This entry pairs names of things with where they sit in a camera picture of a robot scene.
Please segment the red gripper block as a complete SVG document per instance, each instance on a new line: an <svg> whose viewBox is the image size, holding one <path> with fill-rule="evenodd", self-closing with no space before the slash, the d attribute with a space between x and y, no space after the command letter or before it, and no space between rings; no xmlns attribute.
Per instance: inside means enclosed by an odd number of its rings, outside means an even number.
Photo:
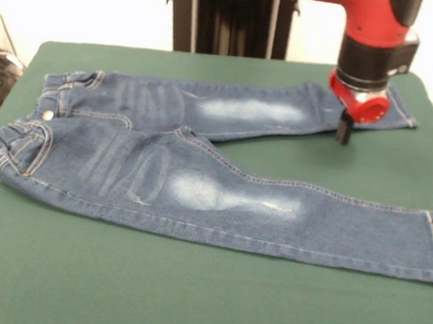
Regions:
<svg viewBox="0 0 433 324"><path fill-rule="evenodd" d="M386 89L363 91L351 88L340 80L335 69L330 73L329 86L345 108L336 130L336 139L341 145L348 144L354 123L377 122L390 109Z"/></svg>

